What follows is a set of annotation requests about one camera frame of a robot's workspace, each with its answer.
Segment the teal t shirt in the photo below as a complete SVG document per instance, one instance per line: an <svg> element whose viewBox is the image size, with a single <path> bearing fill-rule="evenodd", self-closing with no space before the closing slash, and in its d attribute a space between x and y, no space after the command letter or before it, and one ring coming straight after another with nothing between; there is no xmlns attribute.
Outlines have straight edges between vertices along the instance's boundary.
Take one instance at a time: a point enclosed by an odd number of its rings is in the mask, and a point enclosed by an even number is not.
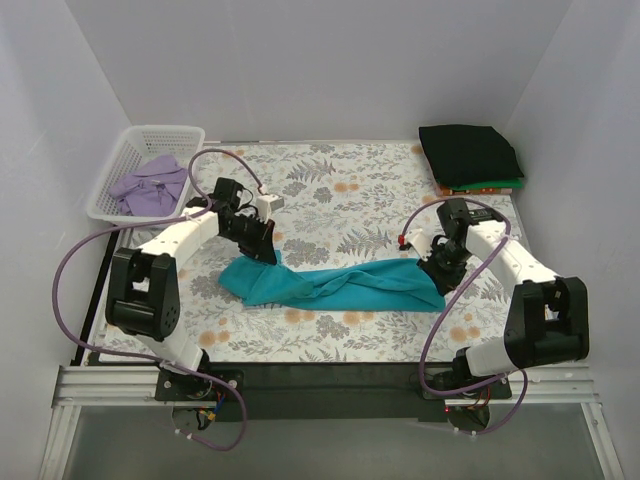
<svg viewBox="0 0 640 480"><path fill-rule="evenodd" d="M434 282L409 258L297 272L281 263L240 257L221 272L218 283L247 307L424 313L445 308Z"/></svg>

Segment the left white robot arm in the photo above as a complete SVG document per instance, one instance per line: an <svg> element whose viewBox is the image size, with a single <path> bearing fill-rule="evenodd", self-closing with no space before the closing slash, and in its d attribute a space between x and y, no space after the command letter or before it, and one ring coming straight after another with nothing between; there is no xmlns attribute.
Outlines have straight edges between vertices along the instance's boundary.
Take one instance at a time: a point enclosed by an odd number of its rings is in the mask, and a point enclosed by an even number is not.
<svg viewBox="0 0 640 480"><path fill-rule="evenodd" d="M186 203L184 221L136 249L119 249L112 258L107 323L138 338L160 367L180 374L178 387L193 400L211 392L213 377L206 370L208 355L180 321L179 270L217 236L236 243L240 253L252 260L277 263L272 214L284 206L284 199L262 194L253 202L242 202L244 191L235 180L218 179L211 194Z"/></svg>

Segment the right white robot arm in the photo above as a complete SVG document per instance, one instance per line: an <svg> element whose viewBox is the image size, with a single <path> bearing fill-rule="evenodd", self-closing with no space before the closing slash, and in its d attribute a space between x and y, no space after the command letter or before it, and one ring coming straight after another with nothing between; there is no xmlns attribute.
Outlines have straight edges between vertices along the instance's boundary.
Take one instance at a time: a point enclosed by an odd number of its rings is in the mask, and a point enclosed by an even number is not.
<svg viewBox="0 0 640 480"><path fill-rule="evenodd" d="M427 238L406 224L398 238L419 256L418 267L452 307L489 270L510 296L504 333L459 350L444 389L418 377L424 391L441 397L475 397L514 371L585 359L590 351L588 293L577 277L544 266L511 235L509 219L487 204L465 198L434 201L442 234Z"/></svg>

